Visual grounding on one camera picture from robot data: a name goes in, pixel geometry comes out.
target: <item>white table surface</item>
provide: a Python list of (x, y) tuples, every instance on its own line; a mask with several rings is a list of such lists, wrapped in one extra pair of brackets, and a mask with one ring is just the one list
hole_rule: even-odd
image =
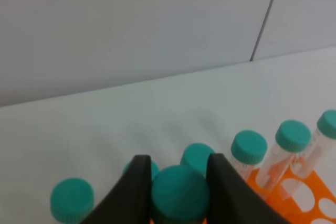
[[(97, 201), (134, 154), (163, 168), (203, 142), (229, 154), (235, 134), (273, 144), (286, 119), (311, 131), (336, 108), (336, 48), (244, 63), (0, 109), (0, 223), (52, 223), (49, 195), (81, 176)], [(336, 194), (336, 149), (317, 171)]]

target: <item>teal cap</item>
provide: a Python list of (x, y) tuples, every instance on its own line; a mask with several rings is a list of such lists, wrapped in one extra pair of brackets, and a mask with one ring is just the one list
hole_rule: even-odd
[(191, 144), (184, 150), (180, 164), (188, 166), (205, 176), (208, 159), (212, 153), (215, 153), (215, 151), (206, 144)]
[[(128, 169), (129, 166), (130, 166), (130, 163), (128, 163), (128, 164), (125, 165), (124, 170), (122, 171), (123, 174), (127, 171), (127, 169)], [(159, 173), (160, 169), (159, 169), (158, 165), (154, 161), (152, 161), (152, 166), (151, 167), (152, 167), (152, 180), (154, 180), (154, 178)]]
[(284, 121), (276, 135), (275, 140), (288, 152), (302, 152), (311, 139), (310, 130), (303, 123), (295, 120)]
[(317, 128), (323, 135), (336, 140), (336, 110), (325, 111), (317, 122)]
[(201, 224), (209, 199), (209, 187), (199, 172), (182, 165), (168, 167), (152, 184), (152, 219), (155, 224)]
[(53, 217), (64, 224), (80, 223), (93, 209), (93, 190), (81, 178), (68, 178), (56, 185), (51, 193)]
[(260, 163), (267, 151), (267, 143), (262, 135), (255, 131), (240, 131), (231, 145), (232, 155), (247, 165)]

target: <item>white countertop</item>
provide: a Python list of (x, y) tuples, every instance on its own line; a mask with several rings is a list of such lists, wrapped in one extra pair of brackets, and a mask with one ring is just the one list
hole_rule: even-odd
[[(311, 131), (336, 108), (336, 48), (254, 61), (0, 109), (0, 222), (51, 223), (49, 195), (80, 176), (100, 200), (135, 154), (163, 168), (186, 145), (229, 154), (235, 134), (274, 142), (286, 119)], [(317, 167), (336, 195), (336, 147)]]

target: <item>white wall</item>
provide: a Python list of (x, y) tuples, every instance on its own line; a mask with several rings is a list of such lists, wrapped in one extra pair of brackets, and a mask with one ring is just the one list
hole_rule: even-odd
[(0, 105), (248, 61), (270, 0), (0, 0)]
[(255, 59), (336, 44), (336, 0), (274, 0)]

